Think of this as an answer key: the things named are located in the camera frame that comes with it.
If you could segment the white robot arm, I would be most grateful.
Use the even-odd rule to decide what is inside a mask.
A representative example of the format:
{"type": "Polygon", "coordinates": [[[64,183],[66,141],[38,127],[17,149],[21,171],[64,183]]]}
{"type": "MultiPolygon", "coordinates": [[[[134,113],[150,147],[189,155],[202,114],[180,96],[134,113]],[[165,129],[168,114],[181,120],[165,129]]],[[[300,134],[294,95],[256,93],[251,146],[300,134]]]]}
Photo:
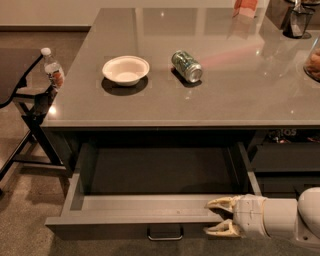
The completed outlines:
{"type": "Polygon", "coordinates": [[[211,200],[206,207],[232,215],[206,227],[213,237],[279,238],[318,252],[320,250],[320,188],[305,190],[298,199],[252,194],[211,200]]]}

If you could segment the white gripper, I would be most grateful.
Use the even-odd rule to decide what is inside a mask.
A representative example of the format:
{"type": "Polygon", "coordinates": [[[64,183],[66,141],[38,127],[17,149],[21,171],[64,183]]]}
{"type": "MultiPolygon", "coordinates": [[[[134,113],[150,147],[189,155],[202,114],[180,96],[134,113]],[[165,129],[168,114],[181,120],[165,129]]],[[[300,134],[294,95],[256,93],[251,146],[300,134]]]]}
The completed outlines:
{"type": "Polygon", "coordinates": [[[205,227],[209,236],[227,238],[266,238],[264,226],[264,202],[266,197],[251,194],[221,197],[209,201],[205,207],[212,211],[233,213],[233,221],[227,219],[216,226],[205,227]]]}

